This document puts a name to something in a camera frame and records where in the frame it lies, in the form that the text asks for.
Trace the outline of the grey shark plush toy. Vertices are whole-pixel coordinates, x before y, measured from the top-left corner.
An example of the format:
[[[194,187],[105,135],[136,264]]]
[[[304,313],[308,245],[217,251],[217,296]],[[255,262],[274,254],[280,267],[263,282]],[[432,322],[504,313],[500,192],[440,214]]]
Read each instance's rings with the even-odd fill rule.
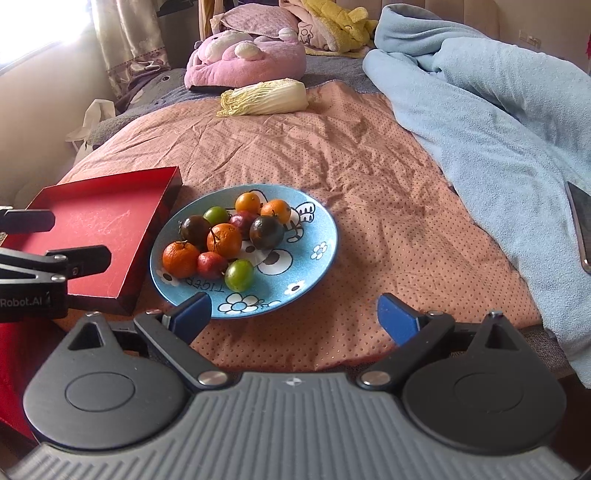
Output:
[[[135,95],[123,111],[114,118],[100,121],[91,129],[86,145],[95,150],[137,118],[176,103],[194,100],[197,95],[185,88],[184,73],[184,69],[168,70],[144,83],[134,91]]]

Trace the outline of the small yellow-orange mandarin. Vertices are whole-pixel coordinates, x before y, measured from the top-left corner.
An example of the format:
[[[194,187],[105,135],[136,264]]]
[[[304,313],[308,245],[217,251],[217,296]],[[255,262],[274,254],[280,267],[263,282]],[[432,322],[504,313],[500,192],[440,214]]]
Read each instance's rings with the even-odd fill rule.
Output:
[[[262,209],[262,201],[260,201],[259,195],[256,192],[247,191],[240,194],[235,200],[236,212],[249,212],[259,215],[260,209]]]

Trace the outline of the pink plush bunny pillow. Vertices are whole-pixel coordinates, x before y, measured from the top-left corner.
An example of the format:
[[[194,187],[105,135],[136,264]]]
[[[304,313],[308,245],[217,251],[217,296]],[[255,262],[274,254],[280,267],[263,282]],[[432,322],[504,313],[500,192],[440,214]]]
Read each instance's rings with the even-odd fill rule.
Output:
[[[284,78],[298,80],[306,70],[307,55],[294,30],[281,28],[276,37],[226,30],[195,47],[184,86],[240,88]]]

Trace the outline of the green tomato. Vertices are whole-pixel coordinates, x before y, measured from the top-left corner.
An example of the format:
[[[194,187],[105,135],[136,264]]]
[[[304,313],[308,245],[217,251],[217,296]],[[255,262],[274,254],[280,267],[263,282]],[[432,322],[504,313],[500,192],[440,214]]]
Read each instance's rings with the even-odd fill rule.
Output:
[[[253,266],[249,260],[233,261],[224,273],[224,283],[232,292],[242,293],[252,286]]]
[[[204,217],[211,227],[213,227],[221,223],[228,223],[230,215],[225,208],[221,206],[212,206],[204,212],[202,217]]]

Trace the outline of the floral beige curtain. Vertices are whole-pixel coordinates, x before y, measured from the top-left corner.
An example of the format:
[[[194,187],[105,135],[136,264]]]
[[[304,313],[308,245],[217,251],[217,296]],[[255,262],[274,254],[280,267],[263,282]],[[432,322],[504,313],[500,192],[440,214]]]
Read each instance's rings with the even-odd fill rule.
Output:
[[[157,12],[164,1],[93,0],[95,34],[117,100],[148,74],[170,67]]]

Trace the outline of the red shallow tray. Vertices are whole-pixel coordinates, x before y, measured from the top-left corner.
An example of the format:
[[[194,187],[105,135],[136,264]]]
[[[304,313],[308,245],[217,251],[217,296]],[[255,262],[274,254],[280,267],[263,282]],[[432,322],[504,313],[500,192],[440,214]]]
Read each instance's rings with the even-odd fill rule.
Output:
[[[70,281],[70,306],[129,315],[145,280],[153,242],[181,184],[177,167],[163,167],[46,187],[29,207],[52,211],[52,230],[10,235],[3,246],[33,254],[106,246],[111,252],[109,268]]]

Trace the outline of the yellow plush garment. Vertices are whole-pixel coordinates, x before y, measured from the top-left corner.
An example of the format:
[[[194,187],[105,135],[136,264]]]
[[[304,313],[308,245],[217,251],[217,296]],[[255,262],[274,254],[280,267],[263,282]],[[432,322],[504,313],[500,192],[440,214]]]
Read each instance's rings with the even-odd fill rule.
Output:
[[[362,59],[374,48],[377,20],[365,7],[342,7],[335,1],[280,1],[297,18],[297,35],[305,53]]]

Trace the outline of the white tote bag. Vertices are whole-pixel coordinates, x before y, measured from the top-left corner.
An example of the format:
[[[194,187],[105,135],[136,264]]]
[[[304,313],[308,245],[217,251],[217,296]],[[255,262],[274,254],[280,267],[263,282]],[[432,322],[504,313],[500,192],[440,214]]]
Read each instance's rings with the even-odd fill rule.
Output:
[[[65,142],[69,143],[76,151],[74,163],[78,163],[92,152],[89,138],[92,130],[102,121],[116,116],[115,105],[106,99],[94,99],[85,111],[82,125],[69,132]]]

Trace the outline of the small red tomato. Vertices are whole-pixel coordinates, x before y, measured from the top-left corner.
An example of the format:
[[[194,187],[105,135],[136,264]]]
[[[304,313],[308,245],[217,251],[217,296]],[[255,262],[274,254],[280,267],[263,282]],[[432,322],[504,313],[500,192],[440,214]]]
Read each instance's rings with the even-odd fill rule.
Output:
[[[197,274],[207,280],[221,279],[228,269],[228,260],[221,255],[206,251],[197,257]]]

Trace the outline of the napa cabbage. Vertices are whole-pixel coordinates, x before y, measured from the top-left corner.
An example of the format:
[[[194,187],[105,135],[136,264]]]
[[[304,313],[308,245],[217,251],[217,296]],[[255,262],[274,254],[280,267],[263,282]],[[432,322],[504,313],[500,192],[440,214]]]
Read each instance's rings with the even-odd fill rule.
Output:
[[[307,89],[301,81],[280,79],[223,92],[217,117],[294,113],[308,108]]]

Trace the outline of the wrinkled red fruit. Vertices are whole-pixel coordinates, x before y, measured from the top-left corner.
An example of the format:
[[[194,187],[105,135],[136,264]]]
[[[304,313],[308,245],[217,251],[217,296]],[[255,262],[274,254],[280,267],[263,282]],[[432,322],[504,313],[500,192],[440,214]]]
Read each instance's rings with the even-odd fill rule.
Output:
[[[242,234],[243,240],[249,240],[249,231],[252,227],[252,223],[259,217],[256,213],[252,213],[246,210],[237,211],[233,214],[228,222],[238,228],[240,234]]]

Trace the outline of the dark purple tomato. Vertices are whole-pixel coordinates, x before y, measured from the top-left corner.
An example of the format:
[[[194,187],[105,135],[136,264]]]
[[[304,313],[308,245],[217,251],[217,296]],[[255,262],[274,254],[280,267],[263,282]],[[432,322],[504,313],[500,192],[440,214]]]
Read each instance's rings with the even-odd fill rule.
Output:
[[[274,249],[283,241],[283,224],[271,216],[259,216],[249,228],[249,239],[259,250]]]
[[[206,248],[207,236],[210,231],[211,223],[201,215],[190,215],[179,224],[181,240],[188,242],[200,251]]]

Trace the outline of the dark purple tomato back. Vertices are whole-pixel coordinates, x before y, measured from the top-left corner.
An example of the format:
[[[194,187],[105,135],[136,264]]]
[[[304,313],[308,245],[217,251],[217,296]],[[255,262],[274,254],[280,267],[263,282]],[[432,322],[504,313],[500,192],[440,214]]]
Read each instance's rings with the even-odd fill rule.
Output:
[[[210,231],[211,223],[201,215],[190,215],[179,224],[181,240],[188,242],[200,251],[206,248],[207,236]]]

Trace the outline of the large orange mandarin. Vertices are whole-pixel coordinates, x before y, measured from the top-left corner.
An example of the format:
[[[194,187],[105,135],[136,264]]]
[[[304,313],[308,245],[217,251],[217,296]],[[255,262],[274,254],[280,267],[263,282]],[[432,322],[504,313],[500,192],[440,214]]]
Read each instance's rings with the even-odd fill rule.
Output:
[[[162,252],[162,268],[177,279],[191,277],[197,273],[199,255],[200,251],[187,241],[171,242]]]

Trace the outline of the light blue blanket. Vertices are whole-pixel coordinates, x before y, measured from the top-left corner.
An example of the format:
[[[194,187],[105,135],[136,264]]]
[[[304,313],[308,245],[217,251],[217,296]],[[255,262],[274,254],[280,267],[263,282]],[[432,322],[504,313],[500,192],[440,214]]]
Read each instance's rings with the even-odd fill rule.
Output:
[[[590,276],[567,185],[590,187],[590,78],[412,5],[386,6],[363,70],[526,281],[590,380]]]

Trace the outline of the blue cartoon tiger plate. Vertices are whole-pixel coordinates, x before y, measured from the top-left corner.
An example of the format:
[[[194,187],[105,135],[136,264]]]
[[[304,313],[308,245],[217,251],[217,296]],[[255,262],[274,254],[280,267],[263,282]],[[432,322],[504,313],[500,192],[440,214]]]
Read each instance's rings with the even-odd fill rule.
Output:
[[[233,213],[236,198],[246,191],[256,192],[262,203],[281,199],[291,208],[283,242],[276,249],[257,250],[248,241],[242,243],[240,255],[254,268],[249,290],[232,292],[222,280],[200,276],[180,280],[162,268],[162,252],[180,238],[179,224],[185,218],[202,214],[212,206]],[[153,244],[149,271],[156,290],[173,306],[195,293],[206,293],[211,297],[213,319],[249,318],[280,309],[311,290],[331,267],[338,237],[337,225],[329,211],[306,193],[283,185],[238,185],[208,193],[172,215]]]

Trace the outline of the smartphone on blanket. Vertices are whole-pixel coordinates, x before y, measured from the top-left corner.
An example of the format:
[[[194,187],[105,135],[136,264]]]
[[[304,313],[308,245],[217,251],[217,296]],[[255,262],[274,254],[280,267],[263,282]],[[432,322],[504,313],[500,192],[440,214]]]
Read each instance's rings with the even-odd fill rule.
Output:
[[[583,270],[591,274],[591,197],[571,182],[566,183],[579,258]]]

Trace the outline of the pink quilted pillow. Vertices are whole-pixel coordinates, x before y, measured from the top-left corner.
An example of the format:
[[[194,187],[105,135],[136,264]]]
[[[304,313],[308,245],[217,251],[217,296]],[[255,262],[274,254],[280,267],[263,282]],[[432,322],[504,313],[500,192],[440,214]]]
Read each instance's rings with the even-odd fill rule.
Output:
[[[294,14],[279,6],[256,3],[239,5],[215,15],[209,23],[214,34],[235,30],[250,35],[279,38],[280,31],[283,29],[298,31],[298,20]]]

